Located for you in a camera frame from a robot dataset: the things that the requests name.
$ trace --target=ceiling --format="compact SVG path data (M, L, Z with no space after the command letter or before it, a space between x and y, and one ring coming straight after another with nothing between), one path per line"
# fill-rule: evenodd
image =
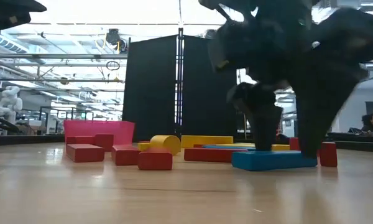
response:
M18 46L24 53L63 54L64 57L44 59L45 65L41 65L40 68L31 66L38 64L26 59L0 59L0 62L11 67L4 68L0 65L0 69L7 75L5 78L10 78L11 73L19 78L28 79L82 80L103 77L108 79L109 74L109 79L117 77L119 80L124 80L127 59L114 60L119 63L119 70L110 71L106 68L106 64L113 61L111 59L75 60L67 59L65 54L116 55L116 49L104 41L105 34L110 29L118 29L122 39L127 42L130 38L134 42L177 34L180 26L183 27L185 35L203 35L206 30L217 29L225 22L220 14L201 6L198 0L37 1L47 7L47 12L31 13L31 23L4 30L0 38ZM369 8L369 13L373 13L373 1L362 1L362 5ZM322 20L332 11L331 8L315 7L313 17ZM235 19L241 16L235 11L228 11L228 13ZM0 53L14 54L15 52L0 46ZM365 83L363 88L373 88L371 83L371 81ZM71 82L67 85L59 82L39 82L34 85L41 89L46 88L47 91L44 92L50 94L43 94L53 99L64 95L64 89L72 89L75 91L66 93L68 96L103 103L122 102L124 90L124 84L119 82ZM97 91L98 95L92 96L92 90L118 91Z

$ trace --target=black panel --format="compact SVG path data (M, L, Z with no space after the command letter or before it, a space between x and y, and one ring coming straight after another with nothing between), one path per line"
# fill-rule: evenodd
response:
M122 119L136 124L134 141L174 134L176 36L132 42Z
M236 111L226 103L226 93L236 85L236 71L213 72L208 42L185 36L182 134L233 136Z

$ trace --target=pink box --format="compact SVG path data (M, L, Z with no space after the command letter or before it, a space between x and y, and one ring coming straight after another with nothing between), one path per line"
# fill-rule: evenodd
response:
M131 144L134 123L128 121L86 121L65 120L63 122L65 139L73 136L95 136L96 134L113 134L113 144Z

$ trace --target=blue block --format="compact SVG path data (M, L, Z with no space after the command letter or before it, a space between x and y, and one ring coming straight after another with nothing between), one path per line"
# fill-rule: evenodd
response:
M216 145L205 145L204 148L208 149L247 149L247 150L255 150L255 147L250 146L216 146Z
M315 167L316 165L318 165L317 159L303 158L300 151L232 153L232 166L249 171Z

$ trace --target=wooden floor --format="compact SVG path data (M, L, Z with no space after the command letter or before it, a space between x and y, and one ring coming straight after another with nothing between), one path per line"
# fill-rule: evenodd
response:
M338 151L339 167L248 172L183 162L139 171L74 164L63 144L0 147L0 223L372 224L373 152Z

